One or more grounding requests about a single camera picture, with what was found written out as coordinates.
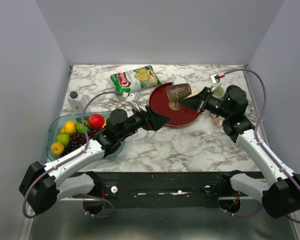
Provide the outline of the brown striped stoneware mug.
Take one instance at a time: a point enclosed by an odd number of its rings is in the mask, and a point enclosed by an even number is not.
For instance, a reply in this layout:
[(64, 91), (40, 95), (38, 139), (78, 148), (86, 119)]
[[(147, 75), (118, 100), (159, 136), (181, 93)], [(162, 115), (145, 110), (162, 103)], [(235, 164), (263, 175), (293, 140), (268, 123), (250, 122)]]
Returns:
[(174, 84), (166, 87), (167, 98), (170, 102), (178, 102), (192, 94), (188, 83)]

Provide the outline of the light green mug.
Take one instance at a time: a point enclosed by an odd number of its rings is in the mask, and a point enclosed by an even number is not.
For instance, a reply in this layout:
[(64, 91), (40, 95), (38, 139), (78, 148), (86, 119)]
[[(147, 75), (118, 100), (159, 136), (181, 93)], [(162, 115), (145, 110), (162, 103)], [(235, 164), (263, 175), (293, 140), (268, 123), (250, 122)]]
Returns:
[(217, 99), (222, 99), (224, 95), (225, 95), (225, 90), (221, 86), (218, 86), (217, 88), (214, 89), (212, 96)]

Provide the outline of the pink mug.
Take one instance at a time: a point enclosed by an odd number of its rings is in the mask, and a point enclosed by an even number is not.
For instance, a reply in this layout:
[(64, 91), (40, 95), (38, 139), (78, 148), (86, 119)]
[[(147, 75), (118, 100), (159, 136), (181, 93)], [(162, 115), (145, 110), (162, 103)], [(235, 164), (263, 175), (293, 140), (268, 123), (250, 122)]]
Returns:
[(222, 118), (213, 118), (212, 119), (212, 123), (217, 126), (217, 127), (220, 127), (222, 126), (222, 123), (223, 123), (223, 119)]

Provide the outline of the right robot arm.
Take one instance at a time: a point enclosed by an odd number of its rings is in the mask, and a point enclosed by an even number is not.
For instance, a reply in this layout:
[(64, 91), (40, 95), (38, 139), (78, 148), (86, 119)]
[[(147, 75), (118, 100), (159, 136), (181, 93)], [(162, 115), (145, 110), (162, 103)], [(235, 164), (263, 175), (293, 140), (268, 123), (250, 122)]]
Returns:
[(244, 90), (231, 85), (223, 99), (218, 99), (210, 88), (205, 87), (179, 103), (198, 113), (209, 111), (222, 117), (225, 134), (248, 154), (265, 178), (260, 181), (238, 170), (227, 173), (220, 183), (224, 195), (241, 192), (260, 202), (274, 219), (300, 210), (300, 173), (285, 165), (259, 138), (257, 126), (245, 115), (248, 100)]

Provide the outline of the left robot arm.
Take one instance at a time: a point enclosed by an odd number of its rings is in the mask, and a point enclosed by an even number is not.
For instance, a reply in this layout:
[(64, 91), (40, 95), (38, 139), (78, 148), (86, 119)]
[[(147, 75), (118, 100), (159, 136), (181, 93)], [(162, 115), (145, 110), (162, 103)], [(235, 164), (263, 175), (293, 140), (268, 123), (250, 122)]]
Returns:
[(131, 116), (123, 109), (113, 110), (106, 126), (83, 146), (53, 162), (42, 165), (36, 161), (28, 167), (19, 186), (23, 215), (35, 218), (57, 201), (76, 195), (97, 197), (102, 189), (100, 178), (92, 171), (74, 174), (116, 152), (122, 141), (139, 129), (156, 132), (169, 121), (169, 117), (155, 113), (149, 106), (135, 110)]

